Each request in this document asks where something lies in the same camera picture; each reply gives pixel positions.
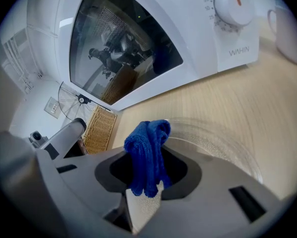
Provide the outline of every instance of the wicker basket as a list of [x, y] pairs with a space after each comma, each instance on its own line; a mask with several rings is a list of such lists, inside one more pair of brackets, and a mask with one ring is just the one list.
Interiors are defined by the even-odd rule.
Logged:
[[97, 106], [82, 138], [89, 154], [106, 151], [117, 115]]

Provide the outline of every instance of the light wood surface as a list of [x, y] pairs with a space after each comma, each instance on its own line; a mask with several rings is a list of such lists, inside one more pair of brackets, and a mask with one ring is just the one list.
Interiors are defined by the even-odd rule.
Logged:
[[231, 131], [255, 157], [263, 183], [280, 199], [297, 191], [297, 65], [275, 47], [258, 19], [257, 62], [192, 82], [120, 114], [109, 147], [123, 145], [140, 121], [201, 119]]

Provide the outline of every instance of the electric fan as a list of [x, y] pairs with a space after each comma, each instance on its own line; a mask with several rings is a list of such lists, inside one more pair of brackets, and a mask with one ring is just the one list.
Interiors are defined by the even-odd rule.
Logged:
[[68, 119], [82, 118], [85, 123], [98, 105], [63, 82], [58, 91], [58, 102], [61, 111]]

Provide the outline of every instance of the white cup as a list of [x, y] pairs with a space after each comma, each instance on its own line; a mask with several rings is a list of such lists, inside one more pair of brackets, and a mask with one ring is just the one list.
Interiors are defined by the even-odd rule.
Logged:
[[[276, 30], [271, 24], [271, 13], [276, 14]], [[276, 47], [289, 60], [297, 64], [297, 20], [289, 9], [276, 7], [267, 13], [268, 23], [276, 35]]]

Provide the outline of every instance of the blue towel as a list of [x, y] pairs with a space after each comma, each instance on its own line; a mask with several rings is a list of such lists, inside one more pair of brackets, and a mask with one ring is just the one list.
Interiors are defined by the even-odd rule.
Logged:
[[126, 138], [124, 148], [131, 155], [133, 165], [132, 192], [140, 196], [144, 190], [147, 197], [156, 196], [157, 184], [162, 180], [164, 188], [171, 185], [167, 176], [161, 146], [170, 134], [166, 120], [142, 121]]

